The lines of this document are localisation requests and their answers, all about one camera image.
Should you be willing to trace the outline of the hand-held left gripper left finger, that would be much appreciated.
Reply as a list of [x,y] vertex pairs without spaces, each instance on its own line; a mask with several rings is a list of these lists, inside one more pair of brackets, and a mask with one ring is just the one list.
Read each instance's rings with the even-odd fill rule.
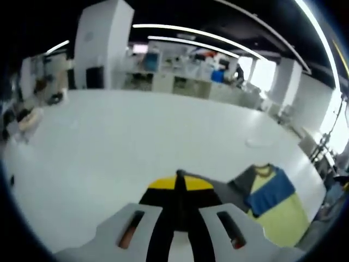
[[55,254],[57,261],[168,261],[174,235],[176,194],[167,183],[149,186],[139,203],[129,203],[97,226],[80,247]]

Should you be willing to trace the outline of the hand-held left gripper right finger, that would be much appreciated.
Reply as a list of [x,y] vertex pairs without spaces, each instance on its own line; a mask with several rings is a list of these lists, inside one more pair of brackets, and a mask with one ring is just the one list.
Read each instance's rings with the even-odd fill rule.
[[274,244],[260,224],[231,203],[192,206],[188,238],[194,261],[299,261],[304,255]]

